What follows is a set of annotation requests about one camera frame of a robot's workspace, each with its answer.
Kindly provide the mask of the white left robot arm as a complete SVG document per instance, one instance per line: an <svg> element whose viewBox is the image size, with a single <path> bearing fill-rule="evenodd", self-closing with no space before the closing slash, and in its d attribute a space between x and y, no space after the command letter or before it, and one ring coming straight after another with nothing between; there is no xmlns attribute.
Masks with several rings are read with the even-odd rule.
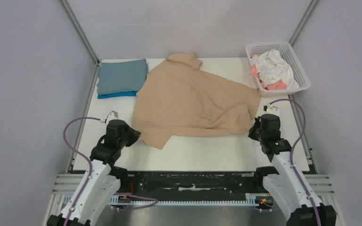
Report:
<svg viewBox="0 0 362 226"><path fill-rule="evenodd" d="M93 226L109 199L128 189L128 171L115 166L125 147L132 146L140 132L119 119L105 120L106 133L92 149L88 170L70 201L58 215L50 215L49 226Z"/></svg>

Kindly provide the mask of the beige t shirt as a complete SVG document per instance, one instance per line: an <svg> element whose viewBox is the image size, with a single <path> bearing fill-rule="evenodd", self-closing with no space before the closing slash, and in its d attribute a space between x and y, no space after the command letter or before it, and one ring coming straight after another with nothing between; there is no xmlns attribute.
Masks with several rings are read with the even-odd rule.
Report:
<svg viewBox="0 0 362 226"><path fill-rule="evenodd" d="M252 127L259 92L201 65L194 53L172 54L147 74L132 116L145 144L162 149L172 136L235 135Z"/></svg>

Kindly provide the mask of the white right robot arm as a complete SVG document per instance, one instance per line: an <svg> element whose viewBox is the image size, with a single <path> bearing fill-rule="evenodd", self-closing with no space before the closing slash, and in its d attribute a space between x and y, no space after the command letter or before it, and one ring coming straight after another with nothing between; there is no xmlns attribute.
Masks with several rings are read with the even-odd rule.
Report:
<svg viewBox="0 0 362 226"><path fill-rule="evenodd" d="M315 194L292 154L292 146L281 138L280 118L274 114L256 117L249 138L260 143L272 163L259 167L253 185L259 192L269 192L284 214L288 226L334 226L337 213Z"/></svg>

